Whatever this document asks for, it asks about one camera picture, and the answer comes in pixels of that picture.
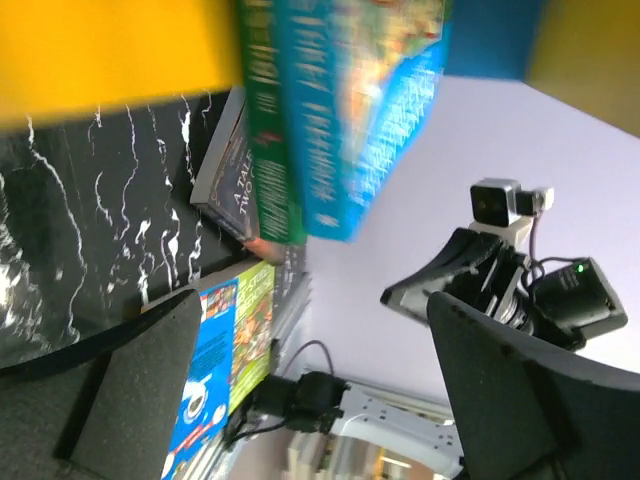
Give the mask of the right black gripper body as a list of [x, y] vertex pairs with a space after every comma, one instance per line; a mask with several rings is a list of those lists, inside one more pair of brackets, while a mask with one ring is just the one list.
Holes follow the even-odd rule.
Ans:
[[455, 267], [444, 291], [494, 320], [565, 350], [628, 322], [626, 311], [591, 257], [560, 258], [563, 266], [529, 281], [532, 262], [503, 238], [458, 228], [444, 247], [444, 265]]

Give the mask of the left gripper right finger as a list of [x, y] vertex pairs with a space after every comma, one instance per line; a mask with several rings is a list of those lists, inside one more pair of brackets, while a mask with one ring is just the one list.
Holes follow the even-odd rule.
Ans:
[[471, 479], [636, 479], [639, 376], [506, 327], [445, 293], [427, 305]]

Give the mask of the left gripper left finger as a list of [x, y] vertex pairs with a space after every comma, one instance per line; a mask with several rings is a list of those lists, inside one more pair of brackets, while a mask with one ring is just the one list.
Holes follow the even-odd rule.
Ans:
[[4, 479], [158, 479], [200, 328], [194, 290], [1, 371]]

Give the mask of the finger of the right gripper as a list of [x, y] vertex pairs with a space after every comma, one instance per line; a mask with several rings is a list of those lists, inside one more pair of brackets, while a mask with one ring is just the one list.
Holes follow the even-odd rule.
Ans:
[[429, 324], [427, 304], [435, 293], [444, 292], [477, 306], [499, 251], [499, 236], [458, 228], [424, 267], [387, 287], [380, 303], [424, 325]]

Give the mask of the blue 130-storey treehouse book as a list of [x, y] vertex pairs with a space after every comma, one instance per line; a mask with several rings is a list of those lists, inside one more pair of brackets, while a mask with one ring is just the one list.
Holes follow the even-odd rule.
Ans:
[[192, 474], [200, 450], [226, 425], [237, 288], [238, 282], [231, 280], [200, 293], [200, 328], [161, 474], [163, 479], [185, 479]]

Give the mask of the blue 26-storey treehouse book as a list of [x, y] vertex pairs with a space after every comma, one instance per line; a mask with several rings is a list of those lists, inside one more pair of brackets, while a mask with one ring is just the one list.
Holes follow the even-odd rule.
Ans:
[[430, 115], [450, 1], [279, 1], [284, 106], [306, 231], [348, 241]]

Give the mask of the green coin book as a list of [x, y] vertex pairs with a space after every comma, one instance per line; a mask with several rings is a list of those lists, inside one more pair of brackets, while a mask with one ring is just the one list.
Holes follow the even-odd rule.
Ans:
[[237, 14], [261, 236], [301, 245], [306, 232], [282, 111], [275, 3], [239, 1]]

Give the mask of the dark tale of two cities book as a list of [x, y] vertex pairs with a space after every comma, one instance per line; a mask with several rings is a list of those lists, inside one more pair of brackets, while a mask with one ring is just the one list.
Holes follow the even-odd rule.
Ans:
[[231, 89], [192, 189], [190, 203], [246, 249], [277, 265], [285, 247], [261, 237], [245, 91]]

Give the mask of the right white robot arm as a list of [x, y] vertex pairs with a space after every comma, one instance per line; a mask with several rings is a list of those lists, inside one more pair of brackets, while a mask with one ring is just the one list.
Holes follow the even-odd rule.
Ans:
[[388, 405], [335, 375], [267, 376], [224, 435], [251, 413], [279, 427], [359, 439], [450, 479], [627, 479], [639, 423], [639, 377], [579, 355], [623, 327], [624, 308], [598, 263], [563, 258], [536, 280], [536, 262], [499, 235], [455, 230], [422, 269], [381, 302], [430, 329], [454, 421]]

